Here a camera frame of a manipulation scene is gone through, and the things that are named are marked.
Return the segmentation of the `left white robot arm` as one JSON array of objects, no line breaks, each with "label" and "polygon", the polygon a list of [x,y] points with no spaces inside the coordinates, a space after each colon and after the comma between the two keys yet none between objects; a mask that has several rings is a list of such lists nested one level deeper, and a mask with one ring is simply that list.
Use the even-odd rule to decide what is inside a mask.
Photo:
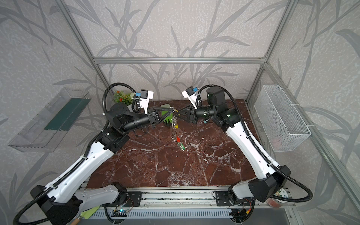
[{"label": "left white robot arm", "polygon": [[105,161],[115,155],[130,139],[131,131],[155,127],[174,112],[174,108],[152,107],[147,113],[131,112],[124,103],[105,112],[109,127],[90,141],[83,156],[59,178],[46,186],[36,186],[31,194],[53,225],[65,225],[82,211],[108,203],[123,203],[125,187],[115,182],[106,187],[80,191],[80,185]]}]

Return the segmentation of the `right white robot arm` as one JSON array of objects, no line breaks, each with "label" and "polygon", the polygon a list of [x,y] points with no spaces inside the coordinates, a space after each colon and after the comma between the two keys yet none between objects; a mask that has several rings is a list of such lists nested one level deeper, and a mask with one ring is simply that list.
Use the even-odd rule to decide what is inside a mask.
[{"label": "right white robot arm", "polygon": [[229,202],[239,205],[245,198],[265,202],[283,188],[287,180],[281,174],[290,175],[287,166],[280,166],[255,139],[236,108],[229,108],[225,90],[211,85],[207,89],[208,105],[201,106],[200,91],[189,87],[182,92],[190,105],[178,111],[177,118],[196,124],[199,119],[210,119],[220,127],[240,148],[252,166],[256,177],[241,181],[228,188]]}]

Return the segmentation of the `metal keyring bunch with tags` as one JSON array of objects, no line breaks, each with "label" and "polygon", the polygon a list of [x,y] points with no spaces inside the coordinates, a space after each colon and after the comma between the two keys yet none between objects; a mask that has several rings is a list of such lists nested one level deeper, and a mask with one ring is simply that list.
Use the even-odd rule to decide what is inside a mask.
[{"label": "metal keyring bunch with tags", "polygon": [[177,144],[177,146],[184,152],[185,151],[185,147],[182,144],[180,138],[179,138],[179,125],[178,125],[178,119],[176,117],[177,115],[177,110],[175,109],[174,112],[172,113],[172,139],[175,141],[175,143]]}]

